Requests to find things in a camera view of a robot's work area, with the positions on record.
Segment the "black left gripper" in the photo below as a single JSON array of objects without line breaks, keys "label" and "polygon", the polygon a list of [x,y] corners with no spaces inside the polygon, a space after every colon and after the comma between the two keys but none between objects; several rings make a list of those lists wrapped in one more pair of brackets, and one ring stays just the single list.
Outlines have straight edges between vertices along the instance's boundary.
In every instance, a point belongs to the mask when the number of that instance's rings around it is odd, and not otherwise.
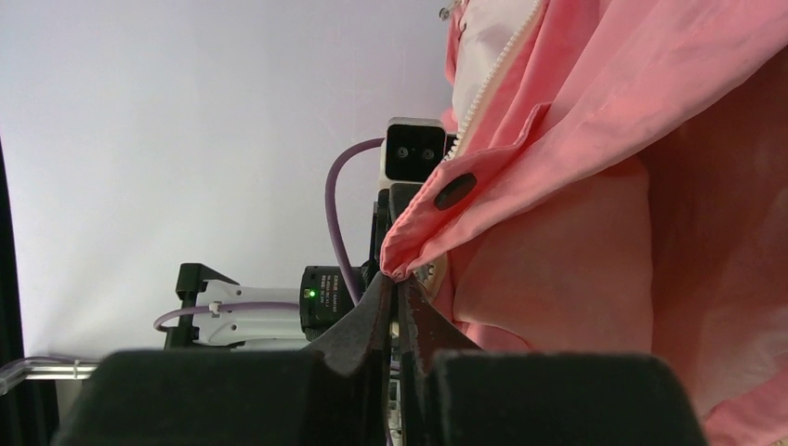
[{"label": "black left gripper", "polygon": [[[372,213],[368,259],[350,269],[350,279],[365,292],[379,271],[381,246],[392,222],[415,194],[417,184],[396,182],[378,192]],[[302,332],[314,341],[353,310],[346,280],[338,266],[307,266],[301,280],[299,318]]]}]

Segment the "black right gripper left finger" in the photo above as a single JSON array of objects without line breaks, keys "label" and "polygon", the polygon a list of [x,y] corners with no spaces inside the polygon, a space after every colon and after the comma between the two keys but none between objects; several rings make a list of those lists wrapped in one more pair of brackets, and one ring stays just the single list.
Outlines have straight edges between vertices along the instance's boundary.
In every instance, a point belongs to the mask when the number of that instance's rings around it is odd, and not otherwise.
[{"label": "black right gripper left finger", "polygon": [[121,351],[86,381],[57,445],[383,445],[393,283],[300,350]]}]

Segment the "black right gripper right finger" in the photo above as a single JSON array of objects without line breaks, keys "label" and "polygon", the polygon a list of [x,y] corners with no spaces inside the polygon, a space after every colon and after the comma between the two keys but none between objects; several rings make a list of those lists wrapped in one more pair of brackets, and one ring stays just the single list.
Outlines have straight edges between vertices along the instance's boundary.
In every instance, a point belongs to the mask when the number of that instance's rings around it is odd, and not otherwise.
[{"label": "black right gripper right finger", "polygon": [[480,349],[396,287],[406,445],[703,445],[672,371],[641,354]]}]

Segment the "pink zip-up jacket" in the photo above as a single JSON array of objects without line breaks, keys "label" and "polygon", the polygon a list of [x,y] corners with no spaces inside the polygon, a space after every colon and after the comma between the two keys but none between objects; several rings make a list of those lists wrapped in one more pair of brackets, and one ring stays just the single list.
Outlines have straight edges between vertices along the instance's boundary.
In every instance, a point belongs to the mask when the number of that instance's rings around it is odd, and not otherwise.
[{"label": "pink zip-up jacket", "polygon": [[480,347],[667,362],[787,441],[787,5],[453,1],[458,139],[382,246]]}]

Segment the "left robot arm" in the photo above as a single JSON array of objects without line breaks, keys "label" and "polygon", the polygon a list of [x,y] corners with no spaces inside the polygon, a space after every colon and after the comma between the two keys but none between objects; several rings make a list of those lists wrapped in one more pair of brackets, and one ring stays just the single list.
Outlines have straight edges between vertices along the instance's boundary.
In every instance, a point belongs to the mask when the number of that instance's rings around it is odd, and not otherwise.
[{"label": "left robot arm", "polygon": [[298,287],[243,286],[200,263],[184,263],[177,277],[180,308],[154,328],[170,348],[298,348],[325,333],[354,308],[351,285],[366,291],[379,271],[382,241],[420,184],[394,182],[377,194],[367,259],[343,277],[338,266],[307,266]]}]

